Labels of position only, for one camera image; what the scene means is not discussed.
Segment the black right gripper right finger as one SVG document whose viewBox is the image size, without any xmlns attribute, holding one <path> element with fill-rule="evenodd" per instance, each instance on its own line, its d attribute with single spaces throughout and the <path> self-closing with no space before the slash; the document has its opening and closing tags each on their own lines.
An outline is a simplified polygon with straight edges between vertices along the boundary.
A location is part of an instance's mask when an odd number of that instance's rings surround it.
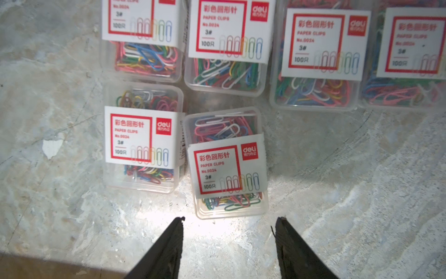
<svg viewBox="0 0 446 279">
<path fill-rule="evenodd" d="M 283 279 L 336 279 L 285 217 L 275 225 L 275 243 Z"/>
</svg>

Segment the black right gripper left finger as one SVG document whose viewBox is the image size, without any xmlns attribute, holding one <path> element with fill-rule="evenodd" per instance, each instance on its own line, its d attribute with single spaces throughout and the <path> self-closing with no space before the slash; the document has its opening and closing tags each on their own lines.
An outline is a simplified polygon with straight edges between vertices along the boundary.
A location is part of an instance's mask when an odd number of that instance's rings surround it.
<svg viewBox="0 0 446 279">
<path fill-rule="evenodd" d="M 184 217 L 176 217 L 152 245 L 127 279 L 177 279 L 184 240 Z"/>
</svg>

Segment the paper clip box four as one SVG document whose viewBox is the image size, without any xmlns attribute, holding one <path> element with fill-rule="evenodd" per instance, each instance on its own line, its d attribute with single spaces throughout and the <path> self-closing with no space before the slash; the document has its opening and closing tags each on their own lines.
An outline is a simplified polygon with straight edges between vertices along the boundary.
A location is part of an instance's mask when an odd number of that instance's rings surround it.
<svg viewBox="0 0 446 279">
<path fill-rule="evenodd" d="M 266 149 L 257 108 L 188 115 L 183 131 L 198 218 L 267 212 Z"/>
</svg>

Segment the paper clip box five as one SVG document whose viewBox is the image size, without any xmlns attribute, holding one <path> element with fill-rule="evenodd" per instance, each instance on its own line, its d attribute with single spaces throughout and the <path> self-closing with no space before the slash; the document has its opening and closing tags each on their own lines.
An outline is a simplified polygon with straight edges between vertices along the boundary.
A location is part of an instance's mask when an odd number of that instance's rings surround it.
<svg viewBox="0 0 446 279">
<path fill-rule="evenodd" d="M 185 174 L 184 93 L 175 86 L 123 81 L 104 87 L 108 187 L 169 194 Z"/>
</svg>

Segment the paper clip box one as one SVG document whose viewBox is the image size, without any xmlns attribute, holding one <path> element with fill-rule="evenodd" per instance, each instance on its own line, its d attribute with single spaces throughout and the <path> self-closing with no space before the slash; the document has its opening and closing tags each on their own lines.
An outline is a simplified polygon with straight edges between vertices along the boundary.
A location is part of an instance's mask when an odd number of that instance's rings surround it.
<svg viewBox="0 0 446 279">
<path fill-rule="evenodd" d="M 355 109 L 371 15 L 362 1 L 279 1 L 271 105 L 322 112 Z"/>
</svg>

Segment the paper clip box two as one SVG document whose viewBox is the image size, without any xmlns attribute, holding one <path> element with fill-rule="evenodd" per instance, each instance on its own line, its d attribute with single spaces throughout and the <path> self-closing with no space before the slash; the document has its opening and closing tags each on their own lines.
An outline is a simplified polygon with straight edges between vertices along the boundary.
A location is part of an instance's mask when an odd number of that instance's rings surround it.
<svg viewBox="0 0 446 279">
<path fill-rule="evenodd" d="M 374 1 L 371 53 L 360 105 L 446 110 L 445 1 Z"/>
</svg>

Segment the paper clip box eleven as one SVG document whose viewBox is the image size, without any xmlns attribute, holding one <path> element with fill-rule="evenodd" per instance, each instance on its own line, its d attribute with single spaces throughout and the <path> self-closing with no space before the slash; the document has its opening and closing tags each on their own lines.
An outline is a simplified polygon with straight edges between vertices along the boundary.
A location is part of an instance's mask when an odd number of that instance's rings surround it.
<svg viewBox="0 0 446 279">
<path fill-rule="evenodd" d="M 187 1 L 102 1 L 101 66 L 124 77 L 176 83 L 187 25 Z"/>
</svg>

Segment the paper clip box three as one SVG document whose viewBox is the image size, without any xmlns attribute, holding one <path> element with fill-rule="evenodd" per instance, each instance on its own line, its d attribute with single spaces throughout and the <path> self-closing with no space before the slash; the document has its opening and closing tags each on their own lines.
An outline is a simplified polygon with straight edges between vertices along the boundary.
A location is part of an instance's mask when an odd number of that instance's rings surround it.
<svg viewBox="0 0 446 279">
<path fill-rule="evenodd" d="M 276 1 L 188 3 L 186 85 L 206 93 L 260 96 L 266 86 Z"/>
</svg>

